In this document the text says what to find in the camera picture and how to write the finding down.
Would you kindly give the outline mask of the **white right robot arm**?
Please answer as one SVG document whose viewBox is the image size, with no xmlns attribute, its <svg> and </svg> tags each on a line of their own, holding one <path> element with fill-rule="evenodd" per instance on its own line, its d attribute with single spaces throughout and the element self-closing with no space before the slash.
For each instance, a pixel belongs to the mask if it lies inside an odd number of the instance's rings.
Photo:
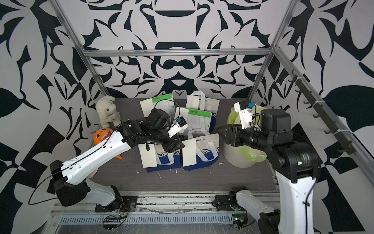
<svg viewBox="0 0 374 234">
<path fill-rule="evenodd" d="M 265 152 L 279 185 L 280 209 L 266 207 L 249 190 L 239 188 L 233 191 L 233 205 L 255 218 L 262 234 L 313 234 L 313 190 L 320 161 L 312 145 L 294 141 L 291 116 L 281 109 L 264 109 L 259 130 L 228 124 L 216 133 L 225 144 Z"/>
</svg>

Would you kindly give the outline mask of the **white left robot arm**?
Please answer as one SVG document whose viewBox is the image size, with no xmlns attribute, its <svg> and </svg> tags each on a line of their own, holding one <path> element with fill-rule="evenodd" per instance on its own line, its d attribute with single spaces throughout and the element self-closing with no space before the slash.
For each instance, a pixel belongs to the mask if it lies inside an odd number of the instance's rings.
<svg viewBox="0 0 374 234">
<path fill-rule="evenodd" d="M 139 144 L 159 143 L 168 153 L 183 149 L 184 144 L 177 134 L 187 127 L 184 117 L 172 123 L 168 113 L 154 108 L 145 118 L 119 124 L 107 139 L 81 155 L 65 162 L 52 162 L 50 170 L 60 204 L 69 207 L 78 203 L 95 203 L 109 211 L 119 209 L 124 201 L 118 189 L 92 182 L 88 176 L 115 156 Z"/>
</svg>

